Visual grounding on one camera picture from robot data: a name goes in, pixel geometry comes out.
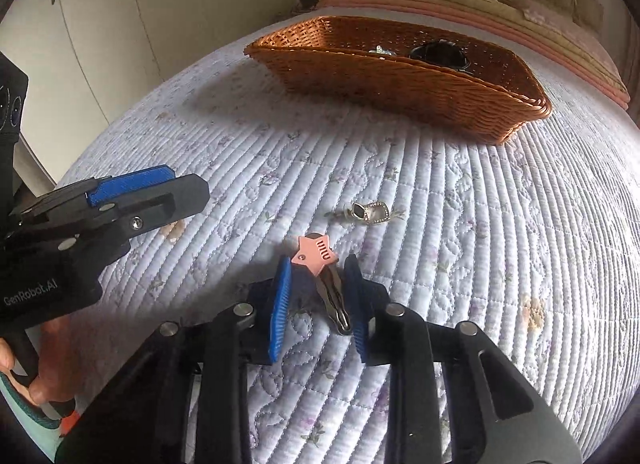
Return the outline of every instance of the orange object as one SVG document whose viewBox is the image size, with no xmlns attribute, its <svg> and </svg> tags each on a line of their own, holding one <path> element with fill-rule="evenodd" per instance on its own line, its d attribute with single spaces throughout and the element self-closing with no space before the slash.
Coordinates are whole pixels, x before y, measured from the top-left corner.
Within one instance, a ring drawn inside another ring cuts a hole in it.
<svg viewBox="0 0 640 464">
<path fill-rule="evenodd" d="M 406 58 L 430 40 L 449 40 L 471 65 L 465 72 Z M 398 56 L 368 53 L 381 46 Z M 455 125 L 501 144 L 524 123 L 546 118 L 551 103 L 513 52 L 437 28 L 362 17 L 317 17 L 249 44 L 287 88 L 343 96 L 422 121 Z"/>
<path fill-rule="evenodd" d="M 556 64 L 560 64 L 565 69 L 570 70 L 576 76 L 580 77 L 591 86 L 598 89 L 609 99 L 620 105 L 624 110 L 628 109 L 630 97 L 628 93 L 621 91 L 619 88 L 607 83 L 606 80 L 597 77 L 584 67 L 576 64 L 570 58 L 563 56 L 558 51 L 551 49 L 539 40 L 524 34 L 510 26 L 501 22 L 494 21 L 490 16 L 480 16 L 471 12 L 457 10 L 444 4 L 436 4 L 429 2 L 415 2 L 410 0 L 321 0 L 318 8 L 325 7 L 345 7 L 345 8 L 373 8 L 385 9 L 391 11 L 401 11 L 404 13 L 413 13 L 418 15 L 426 15 L 456 22 L 458 24 L 466 24 L 484 31 L 489 31 L 494 35 L 508 40 L 513 40 L 517 44 L 525 46 L 530 50 L 553 60 Z"/>
<path fill-rule="evenodd" d="M 313 276 L 318 276 L 325 266 L 335 264 L 338 261 L 336 255 L 329 247 L 328 235 L 310 239 L 309 237 L 298 237 L 300 249 L 291 259 L 293 264 L 306 266 Z"/>
<path fill-rule="evenodd" d="M 73 414 L 60 421 L 60 437 L 65 437 L 80 420 L 80 414 L 74 410 Z"/>
</svg>

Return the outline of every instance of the metal screw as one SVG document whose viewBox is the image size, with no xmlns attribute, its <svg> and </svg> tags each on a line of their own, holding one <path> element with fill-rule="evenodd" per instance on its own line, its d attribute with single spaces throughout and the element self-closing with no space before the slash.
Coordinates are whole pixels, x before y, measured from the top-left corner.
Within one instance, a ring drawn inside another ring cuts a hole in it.
<svg viewBox="0 0 640 464">
<path fill-rule="evenodd" d="M 254 311 L 254 308 L 250 303 L 238 303 L 234 307 L 234 314 L 236 316 L 249 316 Z"/>
<path fill-rule="evenodd" d="M 470 321 L 463 321 L 460 323 L 460 332 L 462 332 L 466 336 L 475 336 L 478 334 L 478 327 L 476 327 L 475 323 Z"/>
<path fill-rule="evenodd" d="M 75 243 L 76 243 L 76 239 L 74 237 L 64 239 L 62 242 L 60 242 L 60 244 L 58 244 L 58 250 L 59 251 L 68 250 Z"/>
<path fill-rule="evenodd" d="M 386 306 L 385 311 L 389 316 L 402 316 L 404 314 L 404 306 L 393 302 Z"/>
<path fill-rule="evenodd" d="M 180 330 L 180 327 L 178 327 L 178 324 L 173 321 L 165 321 L 158 330 L 162 336 L 169 338 L 171 336 L 175 336 L 178 330 Z"/>
<path fill-rule="evenodd" d="M 134 217 L 133 219 L 131 219 L 131 228 L 135 229 L 135 230 L 139 230 L 142 229 L 142 226 L 145 223 L 142 222 L 142 219 L 140 217 Z"/>
</svg>

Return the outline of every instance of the bed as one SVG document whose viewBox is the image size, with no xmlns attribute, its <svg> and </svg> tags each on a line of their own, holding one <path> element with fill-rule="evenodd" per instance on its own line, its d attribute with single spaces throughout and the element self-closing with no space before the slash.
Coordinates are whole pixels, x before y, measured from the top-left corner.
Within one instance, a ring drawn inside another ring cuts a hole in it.
<svg viewBox="0 0 640 464">
<path fill-rule="evenodd" d="M 597 26 L 597 6 L 580 1 L 577 21 Z M 443 325 L 478 323 L 583 456 L 598 447 L 640 383 L 640 130 L 624 110 L 628 93 L 575 34 L 527 34 L 535 22 L 510 21 L 520 14 L 492 3 L 494 15 L 489 0 L 480 9 L 440 0 L 437 11 L 427 2 L 431 13 L 414 4 L 425 0 L 319 0 L 165 82 L 78 159 L 60 184 L 167 164 L 210 187 L 203 213 L 135 239 L 105 270 L 100 303 L 72 316 L 80 411 L 160 323 L 212 318 L 270 276 L 279 255 L 293 254 L 298 235 L 319 231 L 341 259 L 356 253 L 394 301 Z M 451 8 L 494 23 L 464 24 Z M 553 114 L 502 146 L 484 145 L 401 115 L 287 93 L 242 53 L 319 15 L 414 22 L 506 47 L 536 75 Z M 520 34 L 504 34 L 496 19 Z M 373 200 L 394 219 L 366 227 L 340 218 L 354 201 Z M 388 368 L 364 368 L 313 293 L 292 301 L 283 354 L 249 375 L 254 461 L 381 463 Z"/>
</svg>

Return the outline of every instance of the camera lens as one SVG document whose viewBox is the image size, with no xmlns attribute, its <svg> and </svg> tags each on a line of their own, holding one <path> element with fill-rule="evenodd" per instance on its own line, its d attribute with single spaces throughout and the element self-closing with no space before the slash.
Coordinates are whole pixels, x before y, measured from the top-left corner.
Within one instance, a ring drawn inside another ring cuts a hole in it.
<svg viewBox="0 0 640 464">
<path fill-rule="evenodd" d="M 17 96 L 14 99 L 14 104 L 11 107 L 11 125 L 17 127 L 20 123 L 20 114 L 22 114 L 22 98 Z"/>
<path fill-rule="evenodd" d="M 4 126 L 6 114 L 9 112 L 9 88 L 0 87 L 0 128 Z"/>
</svg>

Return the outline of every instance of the pink star keychain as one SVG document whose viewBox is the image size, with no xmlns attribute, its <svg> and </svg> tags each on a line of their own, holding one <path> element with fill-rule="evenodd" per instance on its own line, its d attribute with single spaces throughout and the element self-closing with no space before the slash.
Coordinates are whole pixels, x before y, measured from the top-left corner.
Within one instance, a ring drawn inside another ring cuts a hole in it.
<svg viewBox="0 0 640 464">
<path fill-rule="evenodd" d="M 329 235 L 319 235 L 317 238 L 298 237 L 298 240 L 300 249 L 291 262 L 306 266 L 313 276 L 318 276 L 325 266 L 335 264 L 338 261 L 338 255 L 329 247 Z"/>
</svg>

